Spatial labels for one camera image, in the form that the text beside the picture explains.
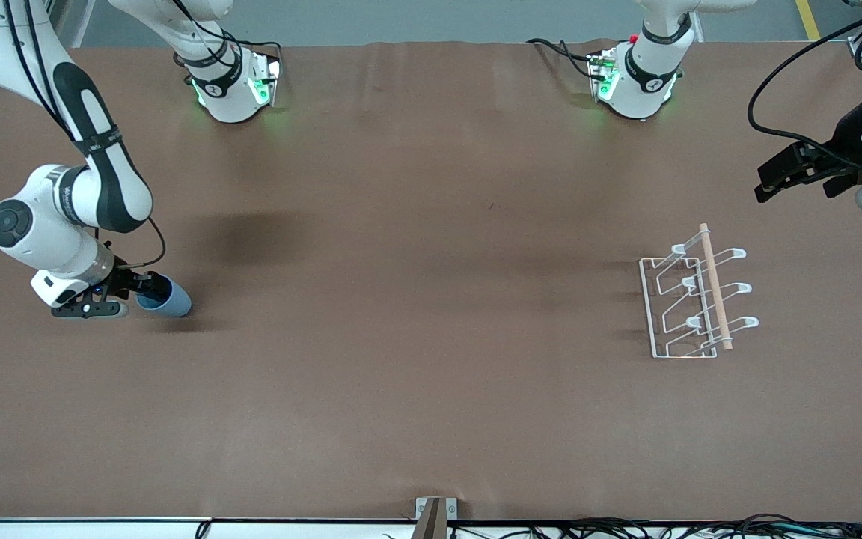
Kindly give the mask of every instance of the brown table surface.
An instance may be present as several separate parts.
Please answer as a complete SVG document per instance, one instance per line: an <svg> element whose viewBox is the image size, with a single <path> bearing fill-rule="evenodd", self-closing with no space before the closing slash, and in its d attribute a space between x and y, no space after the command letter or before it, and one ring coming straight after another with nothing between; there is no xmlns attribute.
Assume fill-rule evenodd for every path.
<svg viewBox="0 0 862 539"><path fill-rule="evenodd" d="M787 141L746 102L799 47L695 46L646 123L531 46L287 49L281 107L233 126L171 50L76 51L195 311L54 320L0 253L0 515L862 519L862 212L752 192ZM825 138L860 100L830 45L760 120ZM0 91L0 199L49 162L81 160ZM699 222L762 326L656 361L637 259Z"/></svg>

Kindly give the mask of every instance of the black band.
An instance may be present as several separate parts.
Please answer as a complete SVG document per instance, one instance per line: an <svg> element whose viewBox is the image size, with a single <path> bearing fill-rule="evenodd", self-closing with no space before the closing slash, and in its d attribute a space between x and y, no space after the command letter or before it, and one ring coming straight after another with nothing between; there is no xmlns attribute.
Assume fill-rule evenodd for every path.
<svg viewBox="0 0 862 539"><path fill-rule="evenodd" d="M28 235L35 219L28 204L17 198L0 202L0 248L13 248Z"/></svg>
<svg viewBox="0 0 862 539"><path fill-rule="evenodd" d="M691 30L691 14L684 13L684 20L681 21L680 28L673 35L653 34L650 30L647 30L647 25L641 28L641 34L644 35L644 40L657 43L658 45L670 45L680 40L681 37L684 37L684 34L687 34L687 30Z"/></svg>
<svg viewBox="0 0 862 539"><path fill-rule="evenodd" d="M238 82L239 77L242 75L242 50L237 48L235 45L230 45L230 47L232 47L232 51L235 52L235 65L233 65L232 69L230 69L228 73L219 76L217 79L212 79L212 81L206 81L206 79L199 79L197 76L192 76L192 81L195 81L195 85L198 86L198 89L201 89L201 91L205 92L209 97L225 97L228 95L228 88L232 88L232 85L235 85L235 82Z"/></svg>
<svg viewBox="0 0 862 539"><path fill-rule="evenodd" d="M644 93L652 94L661 91L661 89L666 86L671 79L673 79L673 76L677 73L677 67L680 67L678 64L678 66L669 73L655 75L641 69L641 66L637 65L634 61L634 55L632 52L634 52L633 46L627 49L627 54L623 57L623 62L625 62L627 67L627 75L630 75L630 78L635 79L635 81L639 83L641 91Z"/></svg>
<svg viewBox="0 0 862 539"><path fill-rule="evenodd" d="M52 71L52 79L55 81L55 88L58 89L62 103L68 109L72 123L75 124L76 130L82 134L82 138L88 140L93 137L103 137L103 134L98 133L92 122L91 113L85 105L85 100L82 99L82 96L86 94L91 94L95 98L95 102L98 103L100 112L95 112L97 117L105 118L109 125L115 125L108 113L106 102L102 99L102 94L99 93L98 88L95 88L95 82L92 82L92 78L89 78L89 75L82 71L78 65L62 62L62 64L55 66ZM119 149L122 150L124 158L129 163L129 173L136 174L139 180L144 183L141 175L135 170L135 165L132 163L124 143L119 144ZM95 219L99 228L114 230L115 232L131 232L139 228L144 219L138 221L129 214L129 208L126 208L126 202L124 202L122 183L120 183L119 175L117 175L107 151L96 151L92 154L91 159L90 167L93 174L98 174L100 185L99 199L95 207Z"/></svg>
<svg viewBox="0 0 862 539"><path fill-rule="evenodd" d="M175 58L178 58L182 61L182 64L185 64L185 67L208 67L210 65L218 64L220 58L228 52L228 40L223 40L221 42L221 46L218 48L218 51L215 51L212 55L209 55L208 58L202 59L188 59L182 58L178 55L178 52L175 52Z"/></svg>
<svg viewBox="0 0 862 539"><path fill-rule="evenodd" d="M83 140L75 140L72 141L72 144L75 145L76 149L78 149L83 156L89 157L92 156L93 153L107 150L109 147L120 142L122 142L122 133L119 132L118 126L113 125L112 129L107 130L105 133L85 137Z"/></svg>
<svg viewBox="0 0 862 539"><path fill-rule="evenodd" d="M49 180L52 181L52 185L54 185L55 189L58 190L58 203L62 207L62 213L65 214L65 219L69 219L73 225L79 226L87 226L82 219L79 218L79 214L75 211L75 204L72 204L72 187L75 184L75 178L79 176L82 170L85 170L85 166L66 168L61 167L61 170L52 171L48 175Z"/></svg>

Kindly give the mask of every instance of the green led light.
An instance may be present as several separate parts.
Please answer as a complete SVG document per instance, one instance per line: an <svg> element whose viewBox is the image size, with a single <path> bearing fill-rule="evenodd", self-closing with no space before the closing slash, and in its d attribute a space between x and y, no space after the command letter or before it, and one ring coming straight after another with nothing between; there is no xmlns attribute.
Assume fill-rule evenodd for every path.
<svg viewBox="0 0 862 539"><path fill-rule="evenodd" d="M268 85L261 81L254 81L253 79L249 79L248 82L251 83L254 101L257 101L259 105L266 105L271 99L268 95Z"/></svg>
<svg viewBox="0 0 862 539"><path fill-rule="evenodd" d="M201 90L198 89L198 85L196 85L195 81L192 81L192 88L195 89L195 95L198 95L198 105L206 106L205 98L201 96Z"/></svg>
<svg viewBox="0 0 862 539"><path fill-rule="evenodd" d="M613 69L608 75L608 78L601 81L601 88L598 90L598 97L605 101L609 101L611 96L614 95L614 88L617 87L619 80L620 76L617 69Z"/></svg>
<svg viewBox="0 0 862 539"><path fill-rule="evenodd" d="M671 76L670 82L667 83L667 92L664 93L664 101L670 99L670 90L673 90L674 82L677 82L677 75Z"/></svg>

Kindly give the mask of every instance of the white robotic arm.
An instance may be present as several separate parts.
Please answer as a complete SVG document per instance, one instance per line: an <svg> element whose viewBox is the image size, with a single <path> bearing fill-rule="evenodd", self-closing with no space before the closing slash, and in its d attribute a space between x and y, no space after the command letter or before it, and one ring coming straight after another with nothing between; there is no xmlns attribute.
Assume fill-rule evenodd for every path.
<svg viewBox="0 0 862 539"><path fill-rule="evenodd" d="M271 105L281 74L280 58L240 46L218 26L215 21L232 9L232 0L109 3L142 21L171 45L192 75L199 103L219 122L242 122Z"/></svg>
<svg viewBox="0 0 862 539"><path fill-rule="evenodd" d="M644 26L634 42L625 41L594 58L591 91L614 112L644 119L670 99L680 62L694 43L691 12L726 13L756 0L634 0L644 8Z"/></svg>
<svg viewBox="0 0 862 539"><path fill-rule="evenodd" d="M184 290L157 273L134 273L87 230L131 232L150 218L153 199L98 88L58 42L41 0L0 0L0 86L43 106L87 163L39 167L0 202L0 249L38 270L31 286L52 314L124 315L126 306L107 297L130 291L148 309L188 313ZM92 301L92 293L102 299Z"/></svg>

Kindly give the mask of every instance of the gray floor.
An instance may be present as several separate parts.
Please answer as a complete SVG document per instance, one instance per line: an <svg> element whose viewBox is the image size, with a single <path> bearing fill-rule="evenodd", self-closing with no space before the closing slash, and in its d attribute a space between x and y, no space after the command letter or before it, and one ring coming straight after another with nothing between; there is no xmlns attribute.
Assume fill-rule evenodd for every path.
<svg viewBox="0 0 862 539"><path fill-rule="evenodd" d="M66 43L86 47L164 47L151 30L105 0L64 0L68 13L87 13L83 28L61 28ZM840 0L810 0L821 34L862 17ZM222 26L242 40L288 46L363 45L374 41L519 43L531 37L622 40L640 30L632 0L237 0ZM52 18L63 20L62 13ZM794 0L759 0L739 13L703 14L707 41L805 40Z"/></svg>

